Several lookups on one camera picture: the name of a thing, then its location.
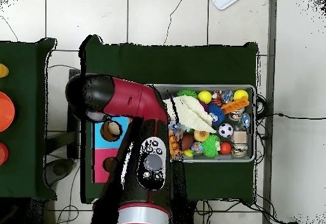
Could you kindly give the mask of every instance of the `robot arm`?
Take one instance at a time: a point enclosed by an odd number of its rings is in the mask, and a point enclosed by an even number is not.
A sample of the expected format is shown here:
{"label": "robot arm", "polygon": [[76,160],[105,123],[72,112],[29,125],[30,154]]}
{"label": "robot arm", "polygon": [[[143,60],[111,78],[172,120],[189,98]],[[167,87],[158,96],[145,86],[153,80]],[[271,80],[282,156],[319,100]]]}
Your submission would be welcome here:
{"label": "robot arm", "polygon": [[66,98],[79,119],[97,123],[112,116],[133,118],[103,197],[96,202],[92,224],[169,224],[168,115],[156,89],[85,74],[70,79]]}

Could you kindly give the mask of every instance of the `yellow ball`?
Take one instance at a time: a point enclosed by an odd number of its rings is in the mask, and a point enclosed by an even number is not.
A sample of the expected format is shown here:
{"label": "yellow ball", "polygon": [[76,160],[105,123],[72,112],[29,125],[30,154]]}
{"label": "yellow ball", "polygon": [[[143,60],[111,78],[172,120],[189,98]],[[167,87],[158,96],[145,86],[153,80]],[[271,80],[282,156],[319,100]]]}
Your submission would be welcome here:
{"label": "yellow ball", "polygon": [[194,152],[190,149],[187,149],[183,152],[183,154],[185,154],[187,157],[192,157],[192,155],[194,154]]}
{"label": "yellow ball", "polygon": [[198,94],[198,99],[203,103],[208,104],[211,101],[211,94],[206,90],[200,91]]}
{"label": "yellow ball", "polygon": [[8,75],[8,73],[9,73],[8,68],[5,65],[0,64],[0,78],[6,77]]}
{"label": "yellow ball", "polygon": [[235,101],[238,99],[241,99],[242,97],[246,97],[247,99],[249,99],[249,95],[248,95],[247,91],[245,91],[243,89],[239,89],[234,92],[233,99]]}

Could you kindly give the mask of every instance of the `green surface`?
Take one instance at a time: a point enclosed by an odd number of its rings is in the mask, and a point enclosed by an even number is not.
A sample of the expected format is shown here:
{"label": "green surface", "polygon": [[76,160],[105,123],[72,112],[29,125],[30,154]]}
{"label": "green surface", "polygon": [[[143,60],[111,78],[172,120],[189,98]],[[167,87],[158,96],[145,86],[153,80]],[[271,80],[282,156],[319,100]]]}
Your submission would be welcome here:
{"label": "green surface", "polygon": [[0,132],[9,157],[0,166],[0,197],[55,199],[43,181],[45,154],[45,66],[55,39],[38,43],[0,42],[0,63],[9,75],[0,78],[0,91],[15,105],[15,119]]}
{"label": "green surface", "polygon": [[[256,84],[255,43],[245,46],[103,45],[93,36],[85,47],[88,73],[110,74],[140,83]],[[86,199],[98,198],[103,184],[91,182],[91,131],[87,124]],[[235,198],[253,202],[253,161],[185,164],[191,200]]]}

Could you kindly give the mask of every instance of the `metal tray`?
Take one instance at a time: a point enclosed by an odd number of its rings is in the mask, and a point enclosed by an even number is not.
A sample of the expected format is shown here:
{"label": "metal tray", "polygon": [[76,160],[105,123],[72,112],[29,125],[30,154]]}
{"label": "metal tray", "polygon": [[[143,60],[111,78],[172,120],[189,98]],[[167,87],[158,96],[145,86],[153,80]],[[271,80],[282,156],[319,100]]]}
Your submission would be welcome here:
{"label": "metal tray", "polygon": [[[202,90],[207,90],[214,92],[215,90],[238,90],[243,89],[248,92],[250,104],[244,108],[244,111],[250,115],[251,124],[249,129],[247,129],[247,145],[248,150],[247,154],[244,157],[237,158],[231,154],[223,155],[219,154],[215,158],[209,158],[204,155],[196,155],[193,157],[187,157],[183,155],[183,162],[251,162],[256,157],[256,88],[252,85],[165,85],[165,84],[156,84],[154,87],[159,91],[162,99],[168,99],[171,95],[176,95],[176,93],[181,89],[193,89],[197,93]],[[229,123],[234,126],[237,122],[234,122],[229,119],[229,116],[225,116],[225,123]],[[221,142],[227,141],[230,143],[230,138],[220,137]]]}

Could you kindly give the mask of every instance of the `green spiky ball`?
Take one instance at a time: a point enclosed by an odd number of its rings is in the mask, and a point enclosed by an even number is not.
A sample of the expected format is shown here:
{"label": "green spiky ball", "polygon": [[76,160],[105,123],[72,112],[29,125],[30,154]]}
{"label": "green spiky ball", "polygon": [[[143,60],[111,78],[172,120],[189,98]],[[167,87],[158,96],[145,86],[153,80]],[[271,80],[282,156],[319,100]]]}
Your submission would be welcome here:
{"label": "green spiky ball", "polygon": [[186,96],[191,96],[191,97],[194,97],[195,99],[198,99],[197,93],[195,92],[195,90],[192,90],[192,89],[183,89],[183,90],[180,90],[176,95],[178,97],[181,97],[183,95],[186,95]]}
{"label": "green spiky ball", "polygon": [[208,138],[202,142],[204,148],[204,155],[207,157],[216,157],[218,155],[216,149],[216,142],[220,142],[220,138],[216,135],[209,135]]}

